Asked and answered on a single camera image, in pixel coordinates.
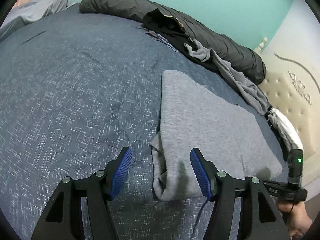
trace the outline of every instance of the floor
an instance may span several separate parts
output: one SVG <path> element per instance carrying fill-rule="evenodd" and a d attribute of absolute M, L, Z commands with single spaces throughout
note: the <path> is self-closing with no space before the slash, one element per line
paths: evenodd
<path fill-rule="evenodd" d="M 307 214 L 311 219 L 315 219 L 320 211 L 320 194 L 306 202 Z"/>

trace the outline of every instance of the human hand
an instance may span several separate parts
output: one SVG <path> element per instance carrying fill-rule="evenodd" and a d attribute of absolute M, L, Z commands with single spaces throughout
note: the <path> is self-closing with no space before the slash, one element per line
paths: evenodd
<path fill-rule="evenodd" d="M 308 217 L 304 202 L 299 202 L 292 207 L 292 202 L 279 201 L 277 203 L 278 209 L 281 212 L 290 213 L 289 218 L 289 234 L 292 239 L 299 239 L 303 236 L 312 224 L 311 218 Z"/>

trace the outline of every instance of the cream upholstered headboard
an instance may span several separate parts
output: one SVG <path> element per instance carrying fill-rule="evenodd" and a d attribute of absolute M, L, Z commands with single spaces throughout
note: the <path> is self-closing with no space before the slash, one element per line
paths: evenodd
<path fill-rule="evenodd" d="M 259 53 L 265 42 L 255 52 Z M 301 59 L 298 62 L 276 53 L 260 56 L 267 75 L 259 87 L 300 136 L 304 148 L 302 183 L 308 184 L 320 177 L 320 74 Z"/>

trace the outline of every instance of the patterned bedsheet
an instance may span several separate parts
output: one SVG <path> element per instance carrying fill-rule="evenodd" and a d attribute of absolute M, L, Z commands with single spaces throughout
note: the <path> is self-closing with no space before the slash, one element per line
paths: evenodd
<path fill-rule="evenodd" d="M 129 176 L 110 203 L 120 239 L 202 239 L 212 203 L 159 202 L 149 143 L 159 129 L 161 74 L 179 70 L 256 116 L 270 148 L 281 148 L 265 119 L 215 73 L 144 34 L 137 22 L 81 14 L 78 5 L 27 25 L 0 43 L 0 208 L 30 239 L 66 175 L 90 176 L 132 148 Z M 236 200 L 230 239 L 236 238 Z M 83 200 L 86 238 L 90 226 Z"/>

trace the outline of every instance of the bolt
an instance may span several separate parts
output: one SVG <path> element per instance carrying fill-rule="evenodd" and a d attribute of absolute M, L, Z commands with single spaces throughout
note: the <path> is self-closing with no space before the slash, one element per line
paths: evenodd
<path fill-rule="evenodd" d="M 68 183 L 70 180 L 71 180 L 70 177 L 64 177 L 64 178 L 62 179 L 62 182 L 63 182 L 63 183 Z"/>
<path fill-rule="evenodd" d="M 97 171 L 96 176 L 97 177 L 102 177 L 104 175 L 104 171 Z"/>
<path fill-rule="evenodd" d="M 219 176 L 219 177 L 225 177 L 227 174 L 224 172 L 224 171 L 218 171 L 218 173 L 217 173 L 217 175 Z"/>
<path fill-rule="evenodd" d="M 258 184 L 260 182 L 260 180 L 257 177 L 252 177 L 251 180 L 255 184 Z"/>

